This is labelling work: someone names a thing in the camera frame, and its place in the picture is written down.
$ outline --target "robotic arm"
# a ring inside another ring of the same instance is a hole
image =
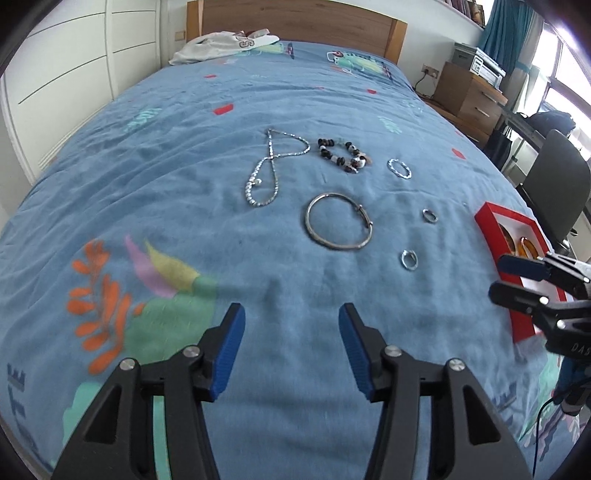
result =
[[[528,260],[503,256],[499,268],[547,280],[577,301],[552,303],[513,284],[495,282],[491,300],[532,316],[546,348],[567,357],[559,388],[563,410],[577,415],[589,402],[584,383],[591,365],[591,267],[549,254]],[[169,360],[140,366],[124,359],[111,374],[62,453],[52,480],[156,480],[152,446],[153,396],[164,397],[173,480],[219,480],[201,407],[223,392],[242,340],[245,312],[232,304],[221,325]],[[421,396],[431,398],[428,480],[531,480],[525,459],[467,365],[415,360],[367,327],[354,305],[339,311],[339,329],[357,386],[382,415],[365,480],[412,480]],[[551,480],[591,478],[591,430],[586,429]]]

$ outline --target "bookshelf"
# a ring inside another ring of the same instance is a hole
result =
[[[484,30],[483,27],[481,27],[478,23],[474,22],[472,20],[472,17],[470,17],[469,14],[469,10],[468,10],[468,15],[465,15],[463,13],[463,11],[459,10],[460,5],[462,3],[478,3],[478,1],[471,1],[471,0],[435,0],[436,2],[439,2],[443,5],[445,5],[447,8],[451,9],[452,11],[454,11],[457,15],[460,15],[460,17],[465,18],[466,20],[468,20],[470,23],[476,25],[478,28],[481,28],[482,30]]]

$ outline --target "wooden nightstand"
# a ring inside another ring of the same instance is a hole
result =
[[[432,99],[423,99],[479,148],[499,121],[507,99],[478,75],[447,62]]]

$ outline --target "backpack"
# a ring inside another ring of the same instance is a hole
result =
[[[570,113],[559,112],[558,110],[534,113],[532,116],[525,118],[525,121],[529,126],[540,132],[544,138],[548,136],[550,130],[558,130],[565,137],[568,137],[577,126]]]

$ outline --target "drawer handle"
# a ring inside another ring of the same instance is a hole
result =
[[[485,93],[485,92],[480,92],[480,93],[483,94],[486,98],[488,98],[491,102],[497,103],[497,101],[493,97],[491,97],[488,93]]]
[[[484,110],[480,110],[477,106],[474,107],[476,110],[478,110],[478,113],[481,113],[484,116],[490,117],[490,115],[488,113],[486,113]]]

